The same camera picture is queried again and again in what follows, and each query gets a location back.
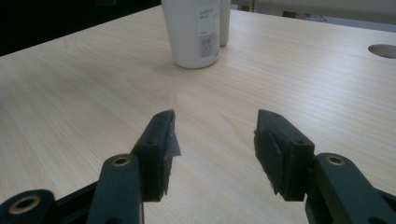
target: qr code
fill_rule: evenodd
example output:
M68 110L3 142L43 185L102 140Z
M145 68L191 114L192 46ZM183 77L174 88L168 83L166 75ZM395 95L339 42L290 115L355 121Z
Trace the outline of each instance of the qr code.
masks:
M219 51L218 35L216 33L199 37L201 58L213 55Z

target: white object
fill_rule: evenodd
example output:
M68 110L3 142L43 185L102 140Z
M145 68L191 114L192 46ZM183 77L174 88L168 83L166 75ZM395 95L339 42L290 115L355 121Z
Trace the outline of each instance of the white object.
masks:
M174 62L209 66L219 58L219 0L162 0Z
M220 45L226 46L230 30L231 0L220 0Z

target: wooden table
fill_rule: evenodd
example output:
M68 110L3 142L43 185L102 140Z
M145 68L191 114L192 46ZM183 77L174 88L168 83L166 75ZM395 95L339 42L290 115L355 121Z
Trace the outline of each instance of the wooden table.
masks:
M259 109L353 160L396 194L396 60L368 51L396 34L233 11L219 60L172 62L161 7L0 58L0 202L57 199L98 179L151 117L173 108L181 157L147 223L306 223L254 155Z

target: white container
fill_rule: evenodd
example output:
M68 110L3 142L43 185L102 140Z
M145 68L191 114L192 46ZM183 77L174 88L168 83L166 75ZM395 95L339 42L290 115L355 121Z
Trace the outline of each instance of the white container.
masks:
M219 0L162 0L174 62L209 66L219 58Z
M224 47L228 43L230 31L230 10L231 0L220 0L220 46Z

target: cup label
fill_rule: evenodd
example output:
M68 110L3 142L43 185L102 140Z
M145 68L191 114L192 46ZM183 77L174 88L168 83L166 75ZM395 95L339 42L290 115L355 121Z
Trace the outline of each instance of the cup label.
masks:
M209 63L219 57L219 0L198 7L197 17L201 63Z

